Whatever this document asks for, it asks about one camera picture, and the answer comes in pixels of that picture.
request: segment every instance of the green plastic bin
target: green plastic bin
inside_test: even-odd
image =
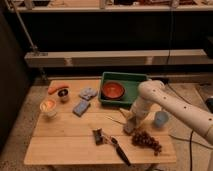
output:
[[[142,81],[147,81],[145,74],[121,73],[121,72],[104,72],[101,79],[98,100],[102,105],[130,107],[138,96],[138,85]],[[107,100],[101,94],[102,86],[107,81],[116,81],[123,85],[125,94],[120,100]]]

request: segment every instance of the tile floor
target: tile floor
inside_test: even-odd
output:
[[[171,86],[191,104],[206,109],[193,83],[173,83]],[[47,87],[47,85],[33,85],[29,90],[5,148],[0,156],[1,171],[141,171],[147,167],[144,165],[137,165],[130,168],[125,165],[54,167],[24,165],[25,153],[39,114],[39,104],[45,97]],[[168,87],[167,92],[175,95]],[[170,119],[167,124],[170,134],[189,139],[190,129],[172,115],[169,114],[169,117]],[[197,134],[194,134],[193,140],[208,145],[205,140]],[[164,171],[189,171],[188,142],[173,140],[173,143],[177,153],[177,162],[174,164],[159,165],[157,168]],[[193,171],[207,170],[210,152],[209,149],[193,144]]]

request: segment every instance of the grapes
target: grapes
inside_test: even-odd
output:
[[[151,137],[151,135],[146,131],[137,131],[132,136],[132,144],[152,148],[155,156],[162,151],[162,146],[159,141],[155,140],[154,137]]]

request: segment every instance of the cup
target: cup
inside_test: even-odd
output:
[[[162,127],[167,121],[169,117],[166,112],[158,111],[155,113],[154,125],[158,128]]]
[[[69,91],[67,89],[61,89],[58,91],[58,97],[62,103],[65,103],[69,100]]]
[[[56,115],[56,101],[53,99],[47,99],[41,102],[40,104],[40,110],[42,114],[44,114],[47,117],[53,117]]]

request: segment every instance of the red bowl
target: red bowl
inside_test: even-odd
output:
[[[124,95],[125,89],[118,82],[106,82],[101,89],[103,96],[106,99],[119,100]]]

